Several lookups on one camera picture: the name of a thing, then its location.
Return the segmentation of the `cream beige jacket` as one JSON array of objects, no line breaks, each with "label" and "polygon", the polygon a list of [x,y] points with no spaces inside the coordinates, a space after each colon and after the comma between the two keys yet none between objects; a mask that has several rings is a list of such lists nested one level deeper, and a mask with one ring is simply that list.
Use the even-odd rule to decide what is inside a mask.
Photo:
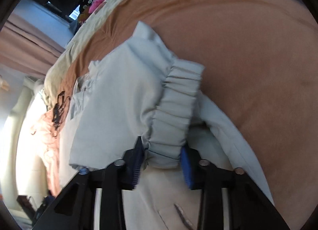
[{"label": "cream beige jacket", "polygon": [[250,145],[201,92],[203,70],[177,58],[150,26],[138,22],[128,40],[92,61],[74,83],[60,132],[60,186],[80,168],[105,168],[140,137],[145,148],[140,180],[123,194],[128,229],[184,229],[178,211],[197,222],[200,193],[189,190],[179,166],[184,144],[220,168],[244,169],[270,198]]}]

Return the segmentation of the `orange duvet cover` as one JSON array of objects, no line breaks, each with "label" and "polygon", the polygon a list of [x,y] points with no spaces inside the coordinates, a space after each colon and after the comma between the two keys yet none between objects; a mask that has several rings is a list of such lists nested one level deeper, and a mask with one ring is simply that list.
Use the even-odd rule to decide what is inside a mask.
[{"label": "orange duvet cover", "polygon": [[317,23],[310,12],[294,0],[122,0],[58,94],[70,94],[89,62],[124,42],[138,21],[180,58],[205,66],[203,93],[255,151],[289,227],[304,226],[317,206]]}]

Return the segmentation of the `pink curtain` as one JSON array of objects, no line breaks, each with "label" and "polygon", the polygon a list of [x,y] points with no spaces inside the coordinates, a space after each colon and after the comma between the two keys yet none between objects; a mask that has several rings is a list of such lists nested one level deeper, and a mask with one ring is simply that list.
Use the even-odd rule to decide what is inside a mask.
[{"label": "pink curtain", "polygon": [[11,14],[1,29],[1,64],[45,78],[64,48],[35,26]]}]

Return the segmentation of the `brown plush toy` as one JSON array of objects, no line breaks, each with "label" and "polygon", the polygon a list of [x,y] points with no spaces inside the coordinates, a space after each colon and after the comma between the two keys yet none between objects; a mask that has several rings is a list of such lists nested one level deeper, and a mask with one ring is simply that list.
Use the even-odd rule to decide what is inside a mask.
[{"label": "brown plush toy", "polygon": [[79,16],[77,18],[78,23],[80,25],[84,24],[84,22],[89,18],[91,15],[89,13],[89,9],[92,5],[94,0],[83,0],[79,6]]}]

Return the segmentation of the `beige blanket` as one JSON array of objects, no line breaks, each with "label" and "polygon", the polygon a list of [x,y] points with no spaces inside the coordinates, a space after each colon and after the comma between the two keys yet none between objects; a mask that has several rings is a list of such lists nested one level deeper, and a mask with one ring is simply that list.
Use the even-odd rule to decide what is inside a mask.
[{"label": "beige blanket", "polygon": [[94,33],[104,24],[107,17],[122,0],[105,0],[98,6],[85,23],[80,27],[75,36],[67,44],[55,64],[48,70],[44,80],[44,103],[51,109],[54,106],[59,86],[79,53],[87,45]]}]

